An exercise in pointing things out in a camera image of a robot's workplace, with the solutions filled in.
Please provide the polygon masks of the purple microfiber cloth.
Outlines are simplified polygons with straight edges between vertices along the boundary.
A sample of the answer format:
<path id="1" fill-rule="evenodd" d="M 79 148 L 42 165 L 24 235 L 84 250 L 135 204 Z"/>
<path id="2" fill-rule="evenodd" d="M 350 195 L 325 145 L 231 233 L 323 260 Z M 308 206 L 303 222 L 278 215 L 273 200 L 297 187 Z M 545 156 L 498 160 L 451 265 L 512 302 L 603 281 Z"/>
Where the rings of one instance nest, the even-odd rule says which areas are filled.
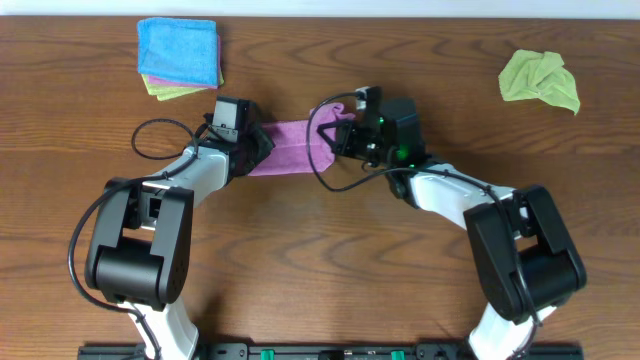
<path id="1" fill-rule="evenodd" d="M 334 163 L 335 154 L 318 135 L 317 127 L 337 120 L 354 119 L 355 115 L 346 112 L 342 103 L 330 103 L 318 110 L 313 118 L 310 132 L 310 149 L 318 172 L 324 172 Z M 307 124 L 307 120 L 265 124 L 263 128 L 272 137 L 275 148 L 249 175 L 256 177 L 312 173 L 306 153 Z"/>

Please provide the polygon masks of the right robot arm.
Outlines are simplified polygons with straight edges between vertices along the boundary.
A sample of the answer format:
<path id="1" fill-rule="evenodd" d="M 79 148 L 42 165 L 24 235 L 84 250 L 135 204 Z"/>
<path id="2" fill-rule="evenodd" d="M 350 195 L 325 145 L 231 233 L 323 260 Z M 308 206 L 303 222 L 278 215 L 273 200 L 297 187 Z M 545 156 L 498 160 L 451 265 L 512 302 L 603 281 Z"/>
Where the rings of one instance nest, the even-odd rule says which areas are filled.
<path id="1" fill-rule="evenodd" d="M 373 167 L 394 196 L 466 231 L 487 306 L 458 346 L 424 344 L 417 359 L 580 359 L 572 345 L 537 345 L 544 320 L 587 281 L 584 263 L 549 191 L 491 185 L 427 152 L 415 103 L 354 93 L 361 120 L 308 127 L 340 156 Z"/>

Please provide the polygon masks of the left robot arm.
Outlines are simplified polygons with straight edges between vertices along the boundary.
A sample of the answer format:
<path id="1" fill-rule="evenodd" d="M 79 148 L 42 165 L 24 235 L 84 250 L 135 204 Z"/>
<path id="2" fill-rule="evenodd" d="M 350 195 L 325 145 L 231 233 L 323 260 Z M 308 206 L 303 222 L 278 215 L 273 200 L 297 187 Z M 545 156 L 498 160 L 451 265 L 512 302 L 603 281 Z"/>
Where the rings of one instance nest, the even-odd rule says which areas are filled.
<path id="1" fill-rule="evenodd" d="M 189 269 L 195 208 L 237 177 L 250 174 L 275 144 L 257 123 L 202 124 L 187 132 L 167 166 L 139 178 L 114 178 L 86 214 L 96 218 L 85 283 L 98 305 L 127 314 L 145 359 L 190 359 L 199 331 L 181 292 Z"/>

